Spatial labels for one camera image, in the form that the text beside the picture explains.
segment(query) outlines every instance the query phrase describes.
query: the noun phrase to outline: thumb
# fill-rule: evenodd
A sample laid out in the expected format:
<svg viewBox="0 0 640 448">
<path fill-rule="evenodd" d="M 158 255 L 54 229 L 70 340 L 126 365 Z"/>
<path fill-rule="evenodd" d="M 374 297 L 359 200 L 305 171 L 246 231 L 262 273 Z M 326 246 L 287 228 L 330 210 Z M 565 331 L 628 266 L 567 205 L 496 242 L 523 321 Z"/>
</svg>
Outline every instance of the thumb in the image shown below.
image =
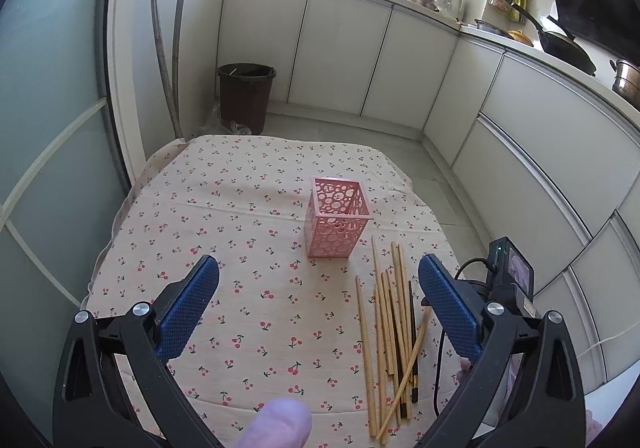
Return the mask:
<svg viewBox="0 0 640 448">
<path fill-rule="evenodd" d="M 238 441 L 236 448 L 302 448 L 311 433 L 311 412 L 301 401 L 268 402 Z"/>
</svg>

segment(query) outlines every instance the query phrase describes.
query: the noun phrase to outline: glass panel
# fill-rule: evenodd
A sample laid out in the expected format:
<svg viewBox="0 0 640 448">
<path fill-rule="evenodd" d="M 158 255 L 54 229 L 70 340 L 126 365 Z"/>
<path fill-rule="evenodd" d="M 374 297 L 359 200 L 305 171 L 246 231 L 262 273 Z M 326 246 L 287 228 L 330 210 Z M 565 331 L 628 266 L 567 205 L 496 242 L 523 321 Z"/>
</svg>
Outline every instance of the glass panel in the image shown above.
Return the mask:
<svg viewBox="0 0 640 448">
<path fill-rule="evenodd" d="M 47 161 L 10 218 L 53 276 L 82 301 L 123 198 L 99 112 Z"/>
<path fill-rule="evenodd" d="M 0 11 L 0 201 L 98 100 L 95 0 L 7 0 Z"/>
<path fill-rule="evenodd" d="M 0 232 L 0 258 L 0 370 L 34 425 L 51 439 L 53 389 L 76 308 L 44 278 L 6 228 Z"/>
</svg>

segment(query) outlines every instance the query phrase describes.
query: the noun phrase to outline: floor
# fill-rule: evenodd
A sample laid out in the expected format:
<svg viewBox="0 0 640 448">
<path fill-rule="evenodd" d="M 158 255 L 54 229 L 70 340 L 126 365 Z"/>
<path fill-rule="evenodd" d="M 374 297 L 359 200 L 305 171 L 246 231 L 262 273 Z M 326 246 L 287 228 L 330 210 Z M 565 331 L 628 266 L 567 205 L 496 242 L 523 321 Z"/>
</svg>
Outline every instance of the floor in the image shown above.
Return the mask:
<svg viewBox="0 0 640 448">
<path fill-rule="evenodd" d="M 462 263 L 473 256 L 486 256 L 486 245 L 480 241 L 462 204 L 419 141 L 278 114 L 267 114 L 262 134 L 299 141 L 349 142 L 380 150 L 411 178 L 414 192 L 435 213 L 457 260 Z M 484 280 L 486 270 L 472 264 L 465 269 L 465 275 Z"/>
</svg>

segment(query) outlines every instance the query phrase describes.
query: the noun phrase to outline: frying pan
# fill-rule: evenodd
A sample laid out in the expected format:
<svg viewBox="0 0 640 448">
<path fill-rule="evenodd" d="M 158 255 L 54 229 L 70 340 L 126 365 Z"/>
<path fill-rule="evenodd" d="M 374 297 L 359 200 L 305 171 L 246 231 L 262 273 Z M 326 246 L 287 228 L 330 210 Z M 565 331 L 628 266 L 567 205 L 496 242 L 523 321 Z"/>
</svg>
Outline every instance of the frying pan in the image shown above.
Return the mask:
<svg viewBox="0 0 640 448">
<path fill-rule="evenodd" d="M 544 27 L 525 9 L 521 8 L 512 0 L 506 0 L 511 7 L 529 20 L 538 31 L 540 37 L 540 45 L 547 54 L 555 56 L 564 62 L 586 72 L 590 76 L 595 76 L 596 66 L 593 64 L 586 51 L 574 41 L 574 36 L 562 27 L 555 18 L 548 16 L 547 18 L 562 29 L 566 35 L 553 31 L 546 31 Z"/>
<path fill-rule="evenodd" d="M 488 22 L 485 22 L 484 20 L 480 20 L 479 18 L 476 18 L 474 22 L 476 22 L 476 27 L 481 31 L 487 31 L 489 33 L 498 34 L 500 36 L 508 38 L 509 40 L 513 40 L 513 36 L 511 36 L 506 31 L 501 30 L 499 27 L 495 26 L 494 24 L 489 24 Z"/>
</svg>

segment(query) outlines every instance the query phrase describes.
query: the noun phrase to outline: bundle of chopsticks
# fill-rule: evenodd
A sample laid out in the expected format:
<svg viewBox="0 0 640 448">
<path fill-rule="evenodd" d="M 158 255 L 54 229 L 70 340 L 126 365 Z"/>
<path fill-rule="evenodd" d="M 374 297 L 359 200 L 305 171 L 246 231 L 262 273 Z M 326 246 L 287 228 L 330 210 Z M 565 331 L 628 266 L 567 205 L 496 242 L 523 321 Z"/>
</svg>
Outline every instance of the bundle of chopsticks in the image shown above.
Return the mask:
<svg viewBox="0 0 640 448">
<path fill-rule="evenodd" d="M 364 300 L 359 278 L 356 276 L 358 314 L 364 356 L 364 377 L 369 412 L 369 435 L 381 444 L 387 441 L 387 426 L 396 416 L 399 428 L 401 419 L 411 421 L 412 403 L 418 402 L 417 355 L 424 338 L 430 309 L 425 310 L 419 332 L 416 332 L 414 298 L 411 282 L 407 281 L 404 249 L 391 243 L 393 270 L 380 270 L 374 237 L 373 265 L 376 275 L 374 286 L 376 303 L 376 343 L 378 351 L 378 406 L 374 393 L 373 366 L 369 350 L 369 335 L 364 311 Z M 393 379 L 394 400 L 386 403 L 386 378 Z"/>
</svg>

